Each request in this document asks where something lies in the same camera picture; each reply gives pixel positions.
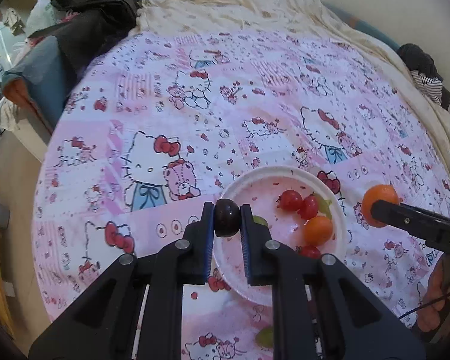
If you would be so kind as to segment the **red cherry tomato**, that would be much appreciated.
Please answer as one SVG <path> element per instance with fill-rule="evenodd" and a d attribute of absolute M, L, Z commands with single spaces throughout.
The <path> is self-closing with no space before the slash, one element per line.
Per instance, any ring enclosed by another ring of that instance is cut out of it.
<path fill-rule="evenodd" d="M 320 207 L 314 194 L 303 198 L 300 209 L 297 211 L 298 215 L 305 221 L 314 218 L 319 213 Z"/>
<path fill-rule="evenodd" d="M 281 210 L 295 212 L 302 206 L 302 195 L 293 189 L 287 189 L 280 194 L 277 203 Z"/>
<path fill-rule="evenodd" d="M 296 251 L 300 256 L 307 258 L 320 259 L 322 256 L 320 250 L 313 245 L 298 246 Z"/>

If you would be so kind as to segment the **small orange mandarin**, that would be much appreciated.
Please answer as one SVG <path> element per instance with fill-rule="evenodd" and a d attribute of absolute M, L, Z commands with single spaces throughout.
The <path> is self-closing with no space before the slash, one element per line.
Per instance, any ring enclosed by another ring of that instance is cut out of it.
<path fill-rule="evenodd" d="M 332 238 L 333 233 L 333 222 L 322 215 L 317 215 L 308 220 L 303 227 L 304 241 L 312 246 L 325 244 Z"/>

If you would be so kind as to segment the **green grape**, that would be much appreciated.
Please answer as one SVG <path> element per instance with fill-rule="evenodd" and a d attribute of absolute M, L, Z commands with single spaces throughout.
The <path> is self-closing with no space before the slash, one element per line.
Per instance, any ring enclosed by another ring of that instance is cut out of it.
<path fill-rule="evenodd" d="M 274 345 L 274 329 L 272 325 L 262 328 L 255 336 L 255 343 L 262 349 L 270 350 Z"/>
<path fill-rule="evenodd" d="M 266 221 L 266 219 L 264 219 L 263 217 L 259 216 L 259 215 L 254 215 L 253 216 L 253 222 L 255 222 L 255 224 L 259 224 L 262 226 L 267 227 L 268 226 L 268 222 Z"/>

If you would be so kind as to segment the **dark purple grape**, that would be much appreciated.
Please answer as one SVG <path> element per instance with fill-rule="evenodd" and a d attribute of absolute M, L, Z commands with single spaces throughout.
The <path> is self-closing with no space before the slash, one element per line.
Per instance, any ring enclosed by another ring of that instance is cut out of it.
<path fill-rule="evenodd" d="M 231 199 L 222 198 L 214 205 L 214 232 L 217 237 L 235 236 L 241 229 L 241 210 Z"/>

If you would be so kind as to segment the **pink strawberry pattern plate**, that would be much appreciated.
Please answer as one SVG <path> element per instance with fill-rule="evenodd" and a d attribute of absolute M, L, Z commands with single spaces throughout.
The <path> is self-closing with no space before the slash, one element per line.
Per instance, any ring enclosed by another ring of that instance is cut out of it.
<path fill-rule="evenodd" d="M 273 239 L 296 249 L 305 244 L 302 220 L 297 214 L 278 208 L 277 202 L 288 189 L 299 192 L 302 197 L 315 194 L 327 201 L 334 233 L 319 250 L 343 261 L 347 245 L 345 215 L 331 189 L 315 175 L 291 166 L 258 167 L 235 179 L 221 197 L 239 206 L 249 204 L 254 215 L 266 220 Z M 239 234 L 219 238 L 214 243 L 213 255 L 221 277 L 241 297 L 259 305 L 272 305 L 270 286 L 251 287 L 247 283 Z"/>

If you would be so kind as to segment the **black and striped clothes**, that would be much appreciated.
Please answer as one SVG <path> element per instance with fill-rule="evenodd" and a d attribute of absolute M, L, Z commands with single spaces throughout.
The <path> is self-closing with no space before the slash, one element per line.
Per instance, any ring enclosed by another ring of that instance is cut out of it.
<path fill-rule="evenodd" d="M 443 77 L 438 73 L 432 56 L 411 43 L 399 47 L 397 54 L 410 71 L 418 91 L 448 111 L 450 91 L 444 86 Z"/>

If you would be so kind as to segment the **pink Hello Kitty bedsheet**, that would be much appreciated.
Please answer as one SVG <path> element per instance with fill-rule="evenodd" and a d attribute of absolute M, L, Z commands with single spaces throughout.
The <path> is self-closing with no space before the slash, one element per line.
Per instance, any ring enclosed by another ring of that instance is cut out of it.
<path fill-rule="evenodd" d="M 416 312 L 450 254 L 371 217 L 383 200 L 450 219 L 450 175 L 395 85 L 353 46 L 277 32 L 141 33 L 96 58 L 52 134 L 34 198 L 34 266 L 52 323 L 117 258 L 182 238 L 235 179 L 295 167 L 333 192 L 341 261 L 424 345 Z M 221 277 L 183 287 L 178 359 L 275 359 L 273 325 Z"/>

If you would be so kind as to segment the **blue orange cushion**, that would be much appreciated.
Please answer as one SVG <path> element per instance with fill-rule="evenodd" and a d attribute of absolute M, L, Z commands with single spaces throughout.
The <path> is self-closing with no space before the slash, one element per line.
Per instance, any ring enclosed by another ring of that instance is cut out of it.
<path fill-rule="evenodd" d="M 2 94 L 35 116 L 51 133 L 76 81 L 57 38 L 48 36 L 3 74 Z"/>

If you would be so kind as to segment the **black jacket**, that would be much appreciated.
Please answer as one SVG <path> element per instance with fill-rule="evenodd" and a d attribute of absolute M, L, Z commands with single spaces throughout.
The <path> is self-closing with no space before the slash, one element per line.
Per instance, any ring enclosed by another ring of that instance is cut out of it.
<path fill-rule="evenodd" d="M 135 27 L 140 0 L 52 0 L 59 12 L 71 18 L 37 30 L 29 38 L 57 38 L 58 47 L 74 74 L 81 77 L 87 66 L 108 52 Z"/>

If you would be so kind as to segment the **cream blanket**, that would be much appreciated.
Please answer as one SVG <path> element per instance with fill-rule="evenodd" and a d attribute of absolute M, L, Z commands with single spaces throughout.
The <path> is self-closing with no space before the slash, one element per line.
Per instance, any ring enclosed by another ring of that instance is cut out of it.
<path fill-rule="evenodd" d="M 317 36 L 356 48 L 397 87 L 426 127 L 450 175 L 450 113 L 421 94 L 398 54 L 376 38 L 353 29 L 320 0 L 140 0 L 130 35 L 178 36 L 245 30 Z"/>

